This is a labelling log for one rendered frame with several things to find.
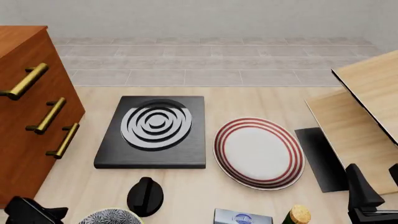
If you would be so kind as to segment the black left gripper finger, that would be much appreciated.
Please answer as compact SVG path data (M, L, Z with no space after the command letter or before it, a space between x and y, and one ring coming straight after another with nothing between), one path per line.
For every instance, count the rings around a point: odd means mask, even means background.
M63 218L66 217L68 208L67 207L46 208L45 211L48 213L49 218L53 222L61 222L63 220Z

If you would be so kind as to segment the grey printed food box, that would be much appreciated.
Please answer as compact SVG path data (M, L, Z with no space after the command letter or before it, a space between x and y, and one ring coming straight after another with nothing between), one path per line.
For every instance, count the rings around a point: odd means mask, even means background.
M272 217L216 208L213 224L273 224Z

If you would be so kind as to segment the flat black stove plate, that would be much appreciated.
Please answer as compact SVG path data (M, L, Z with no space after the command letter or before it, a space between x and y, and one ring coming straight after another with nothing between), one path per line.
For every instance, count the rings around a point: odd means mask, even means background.
M122 96L96 169L204 169L203 96Z

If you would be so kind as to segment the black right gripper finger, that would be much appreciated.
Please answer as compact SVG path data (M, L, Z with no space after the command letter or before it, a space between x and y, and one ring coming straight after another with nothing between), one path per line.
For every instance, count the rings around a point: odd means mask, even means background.
M354 208L370 210L385 203L385 200L367 182L356 164L350 164L345 171L349 189L349 210Z
M391 177L393 178L394 182L398 186L398 164L394 164L389 168L389 173Z

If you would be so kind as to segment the white plate with red rings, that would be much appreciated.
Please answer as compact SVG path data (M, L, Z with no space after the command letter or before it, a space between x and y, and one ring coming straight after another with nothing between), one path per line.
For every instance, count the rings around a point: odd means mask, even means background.
M305 155L283 126L257 117L225 123L215 134L213 154L222 171L256 190L282 190L304 172Z

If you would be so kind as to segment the round black stove knob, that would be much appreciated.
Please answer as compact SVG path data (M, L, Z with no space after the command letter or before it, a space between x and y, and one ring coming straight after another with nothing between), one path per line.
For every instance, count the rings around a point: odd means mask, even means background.
M127 206L141 218L158 212L164 201L164 192L160 184L150 177L142 177L132 186L127 195Z

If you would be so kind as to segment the wooden cabinet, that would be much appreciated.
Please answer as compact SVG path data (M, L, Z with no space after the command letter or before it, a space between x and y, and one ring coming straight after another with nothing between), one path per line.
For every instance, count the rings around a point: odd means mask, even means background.
M56 162L55 151L66 131L78 123L85 109L45 26L0 26L0 91L10 90L26 68L40 63L47 72L19 99L0 96L0 209L15 196L34 198ZM26 131L40 123L60 97L66 104L42 135Z

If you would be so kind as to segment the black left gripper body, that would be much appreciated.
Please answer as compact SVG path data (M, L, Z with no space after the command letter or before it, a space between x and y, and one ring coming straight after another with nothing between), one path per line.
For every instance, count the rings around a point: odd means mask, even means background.
M4 211L6 224L53 224L45 208L29 198L13 197Z

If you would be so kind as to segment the pale wooden rack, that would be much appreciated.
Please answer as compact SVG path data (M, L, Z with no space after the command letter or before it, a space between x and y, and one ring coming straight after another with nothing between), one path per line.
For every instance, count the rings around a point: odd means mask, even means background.
M398 193L398 50L331 71L343 89L305 100L343 167L380 195Z

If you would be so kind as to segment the patterned black and white bowl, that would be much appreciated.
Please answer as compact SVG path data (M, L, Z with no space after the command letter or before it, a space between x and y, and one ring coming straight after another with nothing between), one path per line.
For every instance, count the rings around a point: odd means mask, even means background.
M144 222L130 210L106 208L86 216L78 224L144 224Z

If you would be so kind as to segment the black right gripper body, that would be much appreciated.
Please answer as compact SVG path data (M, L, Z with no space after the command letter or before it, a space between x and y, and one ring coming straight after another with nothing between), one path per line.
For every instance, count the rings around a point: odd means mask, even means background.
M378 210L376 207L354 207L348 205L348 216L352 224L398 224L398 210Z

